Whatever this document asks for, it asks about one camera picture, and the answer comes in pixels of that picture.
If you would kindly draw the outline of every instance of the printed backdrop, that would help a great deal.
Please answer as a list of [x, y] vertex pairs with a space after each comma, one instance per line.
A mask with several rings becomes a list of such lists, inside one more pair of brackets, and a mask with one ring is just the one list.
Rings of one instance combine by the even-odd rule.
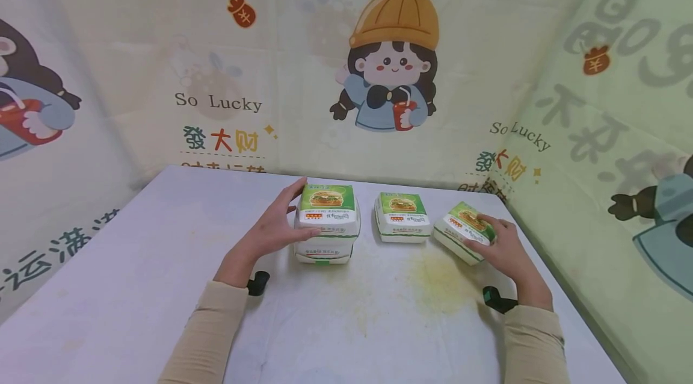
[[683, 383], [688, 14], [667, 0], [0, 0], [0, 321], [167, 164], [295, 173], [495, 193], [626, 377]]

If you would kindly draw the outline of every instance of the orange money bag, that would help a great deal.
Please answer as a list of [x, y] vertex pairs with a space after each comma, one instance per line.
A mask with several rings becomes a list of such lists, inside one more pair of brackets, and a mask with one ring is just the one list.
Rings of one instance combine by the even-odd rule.
[[593, 47], [589, 53], [585, 54], [585, 65], [582, 70], [587, 75], [596, 75], [606, 71], [611, 65], [611, 59], [608, 56], [608, 46]]
[[255, 10], [245, 0], [229, 0], [227, 9], [241, 28], [249, 28], [255, 23]]

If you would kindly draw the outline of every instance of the beige sleeve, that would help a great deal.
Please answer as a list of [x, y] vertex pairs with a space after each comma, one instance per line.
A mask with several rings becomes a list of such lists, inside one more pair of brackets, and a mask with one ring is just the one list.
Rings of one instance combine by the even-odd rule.
[[209, 282], [173, 349], [159, 384], [221, 384], [248, 289]]
[[505, 384], [569, 384], [559, 317], [516, 306], [505, 316]]

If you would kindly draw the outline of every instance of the hand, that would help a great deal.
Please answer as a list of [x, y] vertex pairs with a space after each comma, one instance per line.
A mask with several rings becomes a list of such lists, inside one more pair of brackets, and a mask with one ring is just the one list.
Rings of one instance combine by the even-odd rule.
[[635, 210], [635, 199], [628, 195], [614, 195], [611, 200], [615, 203], [608, 209], [608, 214], [616, 216], [617, 220], [626, 221], [638, 215]]
[[344, 109], [341, 104], [336, 102], [332, 105], [332, 107], [330, 107], [330, 112], [334, 114], [334, 120], [345, 120], [347, 117], [346, 114], [348, 113], [348, 110]]
[[404, 111], [404, 113], [402, 113], [402, 115], [399, 117], [399, 124], [400, 124], [401, 128], [411, 128], [410, 118], [411, 118], [411, 110], [406, 109]]
[[490, 246], [470, 240], [466, 240], [464, 245], [515, 282], [520, 305], [553, 311], [551, 291], [522, 246], [517, 226], [489, 215], [479, 214], [477, 219], [491, 225], [496, 239]]
[[306, 182], [303, 177], [279, 193], [255, 225], [224, 257], [214, 277], [216, 282], [245, 288], [259, 258], [320, 234], [320, 228], [294, 229], [286, 220], [286, 215], [296, 210], [296, 206], [290, 206], [291, 201], [301, 194]]
[[342, 66], [342, 68], [338, 69], [336, 73], [334, 73], [334, 79], [337, 80], [337, 83], [339, 84], [344, 84], [347, 80], [347, 77], [351, 75], [350, 71], [346, 67], [346, 65]]
[[39, 111], [27, 111], [24, 114], [24, 121], [22, 122], [22, 127], [26, 128], [30, 133], [35, 135], [37, 138], [50, 138], [53, 137], [58, 131], [50, 128], [48, 125], [41, 120], [41, 113]]

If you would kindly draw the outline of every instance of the white table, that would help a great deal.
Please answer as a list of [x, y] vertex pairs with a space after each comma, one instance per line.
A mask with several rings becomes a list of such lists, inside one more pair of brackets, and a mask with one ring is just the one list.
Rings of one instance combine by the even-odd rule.
[[[221, 258], [282, 187], [283, 175], [170, 166], [0, 327], [2, 383], [154, 383]], [[229, 383], [501, 382], [502, 316], [482, 288], [514, 297], [486, 264], [469, 267], [434, 240], [374, 239], [381, 191], [419, 193], [437, 219], [465, 200], [512, 220], [496, 196], [352, 184], [361, 236], [347, 265], [260, 260], [269, 280], [251, 298]], [[624, 383], [524, 235], [555, 297], [573, 384]]]

